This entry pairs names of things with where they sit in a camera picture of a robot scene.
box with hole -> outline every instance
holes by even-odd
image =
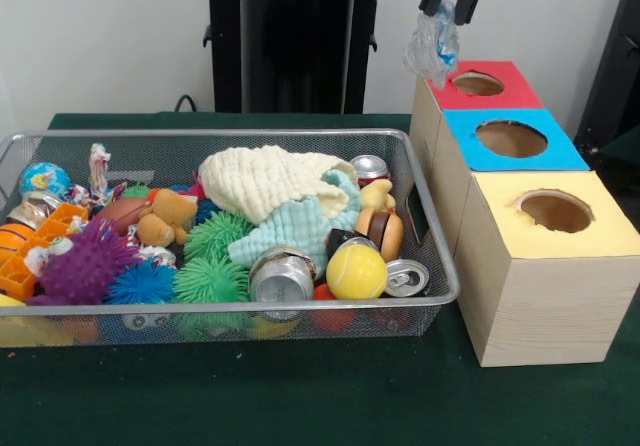
[[[599,362],[640,236],[594,172],[474,173],[454,260],[481,366]]]
[[[447,110],[542,109],[535,92],[510,61],[461,61],[444,89],[418,78],[411,118],[411,141],[425,176],[433,167],[438,135]]]
[[[429,186],[455,251],[472,171],[588,171],[544,109],[445,111]]]

blue box top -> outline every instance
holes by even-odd
[[[589,171],[547,110],[444,111],[444,116],[473,171]]]

table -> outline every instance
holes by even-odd
[[[160,113],[51,128],[408,124]],[[420,338],[5,349],[0,376],[1,446],[640,444],[637,303],[602,364],[481,369],[454,304]]]

white cloth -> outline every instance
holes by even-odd
[[[347,161],[320,153],[289,153],[279,146],[226,149],[205,159],[199,176],[205,194],[218,207],[260,224],[284,203],[308,196],[318,198],[327,218],[337,217],[349,198],[339,187],[321,180],[331,169],[346,173],[358,184],[356,171]]]

red square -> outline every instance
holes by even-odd
[[[444,89],[431,89],[441,110],[544,108],[511,61],[461,61]]]

